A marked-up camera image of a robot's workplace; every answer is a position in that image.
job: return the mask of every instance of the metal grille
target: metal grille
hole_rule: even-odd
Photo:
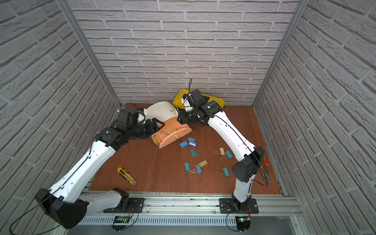
[[[128,224],[136,220],[135,215]],[[112,225],[115,215],[91,215],[85,217],[79,225]],[[163,225],[163,226],[226,226],[225,216],[155,216],[139,215],[134,225]],[[228,226],[236,226],[235,216],[227,217]]]
[[[112,225],[114,223],[114,215],[90,215],[81,220],[79,225]]]

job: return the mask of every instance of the white cylinder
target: white cylinder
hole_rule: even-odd
[[[166,121],[170,118],[177,117],[174,106],[170,102],[161,101],[147,108],[145,119],[156,118],[159,121]]]

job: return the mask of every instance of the yellow utility knife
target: yellow utility knife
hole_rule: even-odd
[[[118,172],[120,173],[120,175],[122,177],[124,177],[129,183],[133,184],[133,185],[136,185],[137,182],[133,179],[133,177],[130,176],[130,174],[128,173],[127,170],[125,170],[124,168],[122,167],[119,167],[118,168]]]

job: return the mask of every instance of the black mounting plate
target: black mounting plate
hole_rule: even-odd
[[[248,214],[248,210],[244,210],[242,212],[234,211],[232,207],[232,199],[231,198],[220,198],[219,199],[219,206],[221,208],[221,214],[228,214],[229,212],[238,213],[238,214]],[[247,207],[251,210],[251,214],[258,214],[258,206],[256,199],[251,198],[247,204]]]
[[[144,207],[145,198],[143,197],[130,197],[129,204],[132,204],[133,207],[138,211],[139,214],[142,213]],[[103,210],[103,213],[130,213],[132,210],[131,206],[125,207],[116,207]]]

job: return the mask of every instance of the blue binder clip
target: blue binder clip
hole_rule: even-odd
[[[225,159],[226,157],[229,158],[229,159],[232,158],[232,155],[231,155],[230,151],[227,150],[225,154],[226,154],[226,155],[221,156],[221,160]]]
[[[219,176],[219,175],[221,175],[221,174],[224,174],[224,176],[230,176],[230,173],[229,173],[229,171],[227,170],[227,167],[225,167],[225,168],[223,168],[223,171],[221,171],[221,172],[216,172],[215,173],[215,176]]]

